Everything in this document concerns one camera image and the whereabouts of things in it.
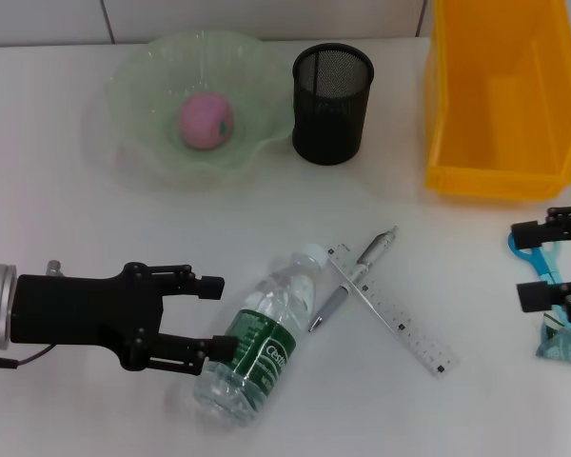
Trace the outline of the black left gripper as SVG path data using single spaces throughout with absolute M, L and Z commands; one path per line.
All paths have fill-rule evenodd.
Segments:
M 22 275 L 12 302 L 10 340 L 97 346 L 112 351 L 129 371 L 200 375 L 206 360 L 230 363 L 239 340 L 158 335 L 163 296 L 220 300 L 224 287 L 223 277 L 197 276 L 191 265 L 129 263 L 106 279 Z

